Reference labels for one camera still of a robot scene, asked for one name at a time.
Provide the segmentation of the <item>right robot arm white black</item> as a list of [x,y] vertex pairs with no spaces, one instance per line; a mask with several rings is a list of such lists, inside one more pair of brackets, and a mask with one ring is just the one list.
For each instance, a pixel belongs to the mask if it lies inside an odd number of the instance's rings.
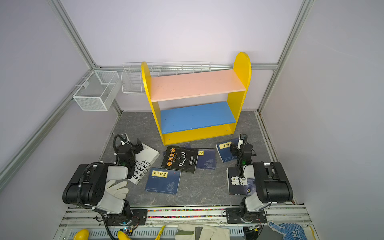
[[237,162],[227,169],[229,193],[244,196],[238,208],[226,210],[230,223],[264,223],[265,208],[293,200],[293,189],[282,164],[253,163],[256,153],[247,135],[241,134],[238,143],[230,145],[230,153]]

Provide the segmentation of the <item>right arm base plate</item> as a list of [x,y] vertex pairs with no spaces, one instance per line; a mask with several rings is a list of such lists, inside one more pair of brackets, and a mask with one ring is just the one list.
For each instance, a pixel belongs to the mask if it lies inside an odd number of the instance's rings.
[[228,224],[264,224],[267,222],[266,215],[266,212],[258,212],[250,213],[244,217],[239,207],[226,208],[223,211],[223,216]]

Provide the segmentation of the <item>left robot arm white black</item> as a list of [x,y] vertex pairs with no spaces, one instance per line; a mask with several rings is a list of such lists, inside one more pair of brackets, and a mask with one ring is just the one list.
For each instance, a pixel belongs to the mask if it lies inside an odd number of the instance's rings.
[[126,200],[130,180],[136,170],[136,155],[144,150],[140,139],[133,144],[127,137],[115,135],[113,163],[94,162],[81,164],[67,184],[62,200],[65,204],[92,210],[106,217],[117,219],[118,224],[128,225],[133,212]]

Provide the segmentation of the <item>blue book wide yellow label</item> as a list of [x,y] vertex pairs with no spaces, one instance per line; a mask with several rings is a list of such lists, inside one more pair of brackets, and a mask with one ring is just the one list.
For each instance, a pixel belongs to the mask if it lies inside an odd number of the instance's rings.
[[215,170],[216,169],[216,150],[199,149],[197,158],[197,169]]

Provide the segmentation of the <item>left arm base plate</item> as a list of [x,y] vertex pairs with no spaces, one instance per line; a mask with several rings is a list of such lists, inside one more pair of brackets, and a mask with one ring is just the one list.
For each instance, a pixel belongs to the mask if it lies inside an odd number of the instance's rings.
[[108,215],[106,222],[108,226],[144,226],[148,217],[147,209],[131,210],[131,218],[120,215]]

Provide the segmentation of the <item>black book yellow title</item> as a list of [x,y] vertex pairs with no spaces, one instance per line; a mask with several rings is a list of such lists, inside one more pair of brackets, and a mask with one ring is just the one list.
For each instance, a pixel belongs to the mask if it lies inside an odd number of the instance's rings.
[[161,167],[167,170],[195,173],[198,152],[197,149],[172,147],[163,158]]

